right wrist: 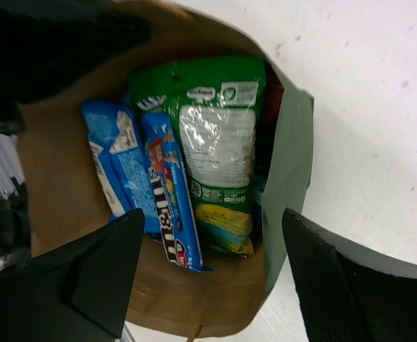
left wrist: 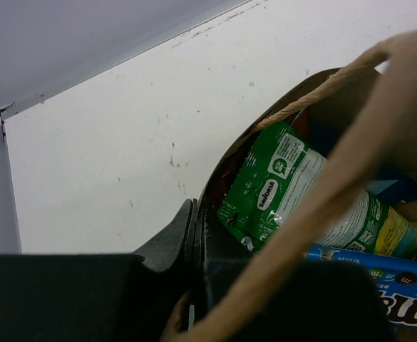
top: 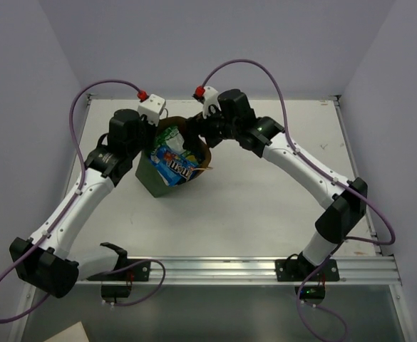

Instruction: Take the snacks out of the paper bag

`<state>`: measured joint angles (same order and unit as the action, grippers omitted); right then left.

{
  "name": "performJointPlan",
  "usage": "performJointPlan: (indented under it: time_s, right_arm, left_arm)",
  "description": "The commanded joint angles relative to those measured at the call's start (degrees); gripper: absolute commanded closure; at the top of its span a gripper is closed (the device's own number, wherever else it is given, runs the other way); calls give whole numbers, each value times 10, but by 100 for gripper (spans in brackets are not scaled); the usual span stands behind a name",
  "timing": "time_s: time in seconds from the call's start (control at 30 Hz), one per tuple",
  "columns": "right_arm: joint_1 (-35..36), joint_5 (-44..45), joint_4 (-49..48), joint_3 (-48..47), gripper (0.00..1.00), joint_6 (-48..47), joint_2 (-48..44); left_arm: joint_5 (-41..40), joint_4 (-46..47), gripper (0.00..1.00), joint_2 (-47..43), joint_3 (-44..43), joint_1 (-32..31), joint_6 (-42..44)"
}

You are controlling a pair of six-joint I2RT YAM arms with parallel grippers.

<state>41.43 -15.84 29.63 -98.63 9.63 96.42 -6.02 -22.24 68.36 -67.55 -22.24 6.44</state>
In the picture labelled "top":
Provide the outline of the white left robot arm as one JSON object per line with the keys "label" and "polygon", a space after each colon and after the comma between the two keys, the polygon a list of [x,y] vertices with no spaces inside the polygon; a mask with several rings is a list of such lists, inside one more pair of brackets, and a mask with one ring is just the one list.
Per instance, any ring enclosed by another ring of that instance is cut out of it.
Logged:
{"label": "white left robot arm", "polygon": [[122,279],[128,271],[127,251],[104,242],[84,256],[71,247],[101,201],[128,173],[135,157],[153,143],[160,110],[122,109],[114,112],[108,132],[82,161],[75,185],[53,214],[27,240],[15,238],[9,247],[19,278],[56,298],[77,281],[107,274]]}

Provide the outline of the green paper bag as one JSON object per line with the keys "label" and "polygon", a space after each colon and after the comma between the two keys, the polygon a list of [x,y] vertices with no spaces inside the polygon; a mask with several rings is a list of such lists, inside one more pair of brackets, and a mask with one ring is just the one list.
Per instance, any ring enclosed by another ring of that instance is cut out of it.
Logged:
{"label": "green paper bag", "polygon": [[151,146],[142,152],[135,176],[152,196],[162,197],[209,170],[211,159],[209,147],[190,133],[186,119],[164,118]]}

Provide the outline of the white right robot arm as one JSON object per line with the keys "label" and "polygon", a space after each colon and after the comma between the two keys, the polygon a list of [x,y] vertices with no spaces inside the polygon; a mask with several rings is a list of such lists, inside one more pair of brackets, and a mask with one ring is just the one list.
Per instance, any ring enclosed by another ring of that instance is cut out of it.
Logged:
{"label": "white right robot arm", "polygon": [[286,136],[285,128],[270,117],[256,116],[247,96],[239,89],[223,93],[199,86],[193,95],[201,113],[187,119],[190,133],[205,139],[208,147],[235,140],[285,171],[323,208],[316,231],[298,256],[297,270],[304,279],[315,279],[324,260],[344,241],[366,213],[368,186],[359,177],[349,180],[300,148]]}

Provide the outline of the blue M&M's candy packet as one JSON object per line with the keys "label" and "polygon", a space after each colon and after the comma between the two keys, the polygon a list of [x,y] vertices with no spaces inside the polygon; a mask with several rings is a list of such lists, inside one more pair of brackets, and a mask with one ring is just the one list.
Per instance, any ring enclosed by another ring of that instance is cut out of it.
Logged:
{"label": "blue M&M's candy packet", "polygon": [[168,147],[160,147],[150,154],[150,161],[164,183],[169,187],[191,180],[200,166],[197,158],[189,151],[182,154]]}

